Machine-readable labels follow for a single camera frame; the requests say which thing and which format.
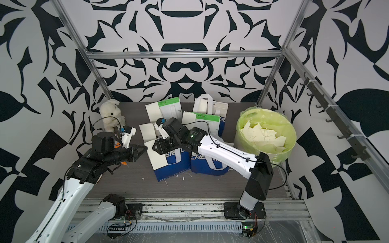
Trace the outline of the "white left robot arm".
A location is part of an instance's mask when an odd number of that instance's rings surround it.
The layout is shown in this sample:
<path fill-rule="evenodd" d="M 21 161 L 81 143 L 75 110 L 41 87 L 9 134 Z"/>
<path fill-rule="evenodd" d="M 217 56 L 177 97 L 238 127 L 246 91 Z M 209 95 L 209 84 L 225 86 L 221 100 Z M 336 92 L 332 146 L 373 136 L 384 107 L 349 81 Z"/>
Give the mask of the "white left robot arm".
<path fill-rule="evenodd" d="M 113 173 L 110 166 L 118 168 L 123 162 L 136 162 L 146 152 L 147 147 L 130 143 L 136 134 L 134 127 L 124 126 L 119 131 L 120 136 L 100 132 L 92 137 L 91 149 L 65 173 L 61 193 L 29 243 L 85 243 L 108 220 L 125 216 L 125 198 L 111 193 L 95 211 L 68 230 L 79 206 L 101 176 Z"/>

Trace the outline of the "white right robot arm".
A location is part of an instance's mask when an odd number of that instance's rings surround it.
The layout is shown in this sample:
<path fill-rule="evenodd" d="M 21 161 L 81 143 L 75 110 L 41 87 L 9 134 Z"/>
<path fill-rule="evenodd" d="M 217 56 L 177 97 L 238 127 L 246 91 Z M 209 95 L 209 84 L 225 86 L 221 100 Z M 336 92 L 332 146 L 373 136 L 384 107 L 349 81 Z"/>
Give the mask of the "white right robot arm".
<path fill-rule="evenodd" d="M 153 151 L 164 155 L 182 148 L 211 157 L 232 168 L 244 178 L 247 184 L 238 203 L 225 203 L 224 217 L 231 220 L 256 218 L 257 213 L 264 213 L 262 201 L 267 193 L 274 175 L 272 164 L 267 154 L 247 153 L 229 146 L 214 138 L 209 130 L 194 127 L 188 129 L 178 119 L 159 118 L 155 128 L 162 137 L 152 146 Z"/>

